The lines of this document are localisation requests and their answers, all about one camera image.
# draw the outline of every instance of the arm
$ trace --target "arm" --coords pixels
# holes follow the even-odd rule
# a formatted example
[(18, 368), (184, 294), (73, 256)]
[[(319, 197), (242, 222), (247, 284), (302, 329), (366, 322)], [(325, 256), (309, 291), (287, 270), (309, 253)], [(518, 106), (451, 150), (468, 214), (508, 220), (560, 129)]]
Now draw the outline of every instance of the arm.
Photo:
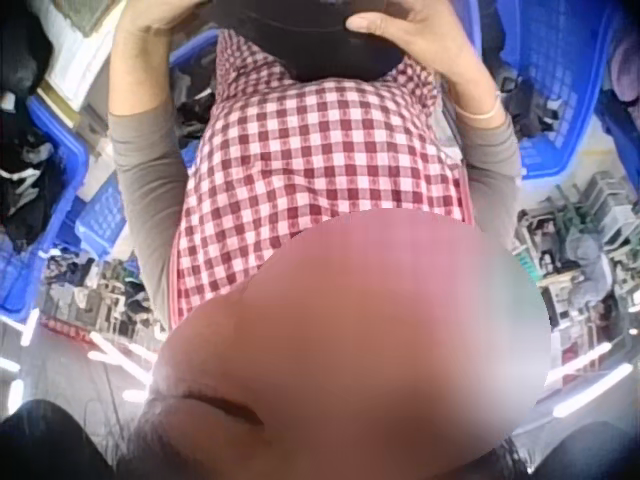
[(462, 151), (478, 226), (510, 246), (516, 227), (521, 157), (511, 119), (450, 0), (398, 0), (406, 20), (380, 13), (351, 17), (347, 28), (384, 37), (440, 72), (456, 103)]
[[(154, 1), (163, 5), (184, 0)], [(169, 92), (170, 32), (164, 18), (130, 0), (111, 53), (109, 127), (116, 170), (142, 279), (156, 314), (168, 321), (168, 270), (182, 215), (187, 172), (174, 131)]]

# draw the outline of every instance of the checkered apron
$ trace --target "checkered apron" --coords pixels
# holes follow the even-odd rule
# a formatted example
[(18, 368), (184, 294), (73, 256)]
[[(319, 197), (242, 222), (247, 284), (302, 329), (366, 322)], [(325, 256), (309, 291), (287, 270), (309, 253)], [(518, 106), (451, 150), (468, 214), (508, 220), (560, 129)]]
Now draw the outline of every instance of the checkered apron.
[(172, 327), (339, 215), (414, 208), (472, 223), (464, 169), (430, 126), (438, 94), (434, 74), (411, 59), (372, 83), (300, 84), (221, 32), (217, 103), (171, 259)]

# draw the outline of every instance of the gray long-sleeve shirt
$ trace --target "gray long-sleeve shirt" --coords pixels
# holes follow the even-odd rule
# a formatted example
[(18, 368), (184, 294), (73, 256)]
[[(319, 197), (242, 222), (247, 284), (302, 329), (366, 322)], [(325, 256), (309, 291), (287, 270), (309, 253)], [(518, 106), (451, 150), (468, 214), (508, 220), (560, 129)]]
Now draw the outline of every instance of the gray long-sleeve shirt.
[[(129, 229), (156, 314), (168, 325), (169, 263), (180, 225), (187, 171), (167, 99), (148, 112), (109, 119)], [(508, 119), (492, 130), (459, 125), (475, 218), (508, 246), (516, 226), (521, 157)]]

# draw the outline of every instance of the bracelet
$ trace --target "bracelet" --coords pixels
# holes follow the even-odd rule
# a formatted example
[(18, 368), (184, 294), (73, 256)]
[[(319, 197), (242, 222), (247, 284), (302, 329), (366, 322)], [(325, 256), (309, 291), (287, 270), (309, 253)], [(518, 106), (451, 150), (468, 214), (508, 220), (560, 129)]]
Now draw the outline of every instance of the bracelet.
[(489, 113), (486, 113), (484, 115), (475, 115), (473, 113), (465, 112), (458, 105), (455, 105), (455, 107), (456, 107), (456, 112), (458, 112), (463, 117), (467, 117), (472, 120), (488, 120), (491, 117), (493, 117), (496, 113), (498, 113), (501, 102), (502, 102), (502, 94), (500, 92), (496, 92), (496, 104), (493, 107), (493, 110), (491, 110)]

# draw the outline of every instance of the hand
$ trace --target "hand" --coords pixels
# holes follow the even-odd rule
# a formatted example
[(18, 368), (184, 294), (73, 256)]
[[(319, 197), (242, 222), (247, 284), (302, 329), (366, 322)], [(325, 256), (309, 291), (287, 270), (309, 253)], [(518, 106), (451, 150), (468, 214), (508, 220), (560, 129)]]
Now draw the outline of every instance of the hand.
[(359, 13), (347, 20), (347, 28), (390, 40), (453, 82), (477, 67), (473, 45), (450, 0), (391, 1), (408, 11), (406, 20), (383, 13)]
[(204, 0), (129, 0), (120, 27), (147, 33), (168, 31)]

